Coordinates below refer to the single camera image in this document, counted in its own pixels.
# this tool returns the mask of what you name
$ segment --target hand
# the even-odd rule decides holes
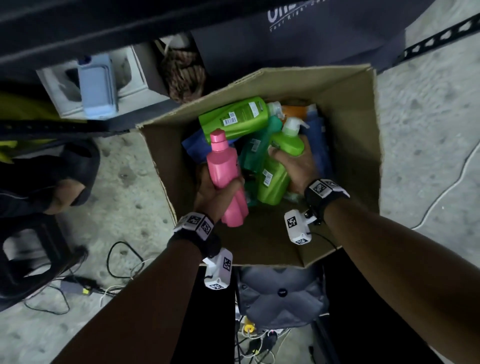
[[[289,190],[297,194],[303,194],[310,182],[316,178],[320,178],[320,175],[315,167],[312,150],[310,149],[310,144],[308,144],[307,137],[304,135],[299,135],[299,137],[305,144],[305,149],[300,156],[293,157],[283,150],[272,146],[268,147],[268,154],[273,159],[282,163],[287,170],[292,180]]]
[[[243,188],[243,181],[240,177],[235,178],[227,187],[217,190],[210,178],[206,164],[200,166],[197,180],[200,181],[200,186],[193,203],[193,210],[207,214],[216,223],[222,218],[235,193]]]

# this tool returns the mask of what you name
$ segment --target product label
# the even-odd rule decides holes
[[[264,185],[267,186],[267,187],[270,186],[270,182],[272,181],[273,174],[271,174],[267,170],[264,170],[263,175],[265,176]]]
[[[224,119],[223,120],[223,125],[224,126],[227,126],[227,125],[231,125],[231,124],[235,124],[237,122],[239,122],[237,120],[237,116],[235,115],[234,112],[229,112],[228,115],[230,116],[228,119]]]
[[[251,140],[251,143],[253,143],[253,146],[252,146],[252,152],[256,153],[256,151],[258,150],[258,146],[260,145],[260,140],[258,139],[252,139]]]
[[[253,117],[256,118],[260,114],[258,112],[258,109],[257,109],[257,104],[255,104],[254,102],[249,102],[248,104],[250,105],[250,108],[252,109]]]

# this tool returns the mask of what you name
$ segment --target white sensor device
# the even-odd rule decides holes
[[[288,237],[297,245],[309,243],[312,240],[312,233],[308,224],[311,224],[317,218],[310,210],[300,213],[298,210],[290,210],[284,216],[287,226]]]
[[[205,258],[207,264],[204,283],[211,290],[222,290],[230,285],[233,254],[225,248],[220,249],[213,258]]]

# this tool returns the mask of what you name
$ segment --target black chair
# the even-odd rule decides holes
[[[41,274],[26,276],[32,271],[29,260],[8,260],[3,245],[5,241],[25,230],[32,229],[37,234],[50,268]],[[60,274],[85,259],[85,247],[68,246],[52,215],[35,214],[18,218],[0,219],[0,311],[22,301],[36,290],[47,285]]]

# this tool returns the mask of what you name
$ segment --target wristband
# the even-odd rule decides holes
[[[214,226],[207,215],[190,212],[173,228],[173,235],[167,246],[177,240],[188,240],[200,250],[202,259],[213,258],[221,248],[219,237],[212,233]]]
[[[328,179],[315,180],[304,192],[305,200],[312,213],[320,221],[324,220],[326,207],[339,198],[350,198],[350,195],[338,184]]]

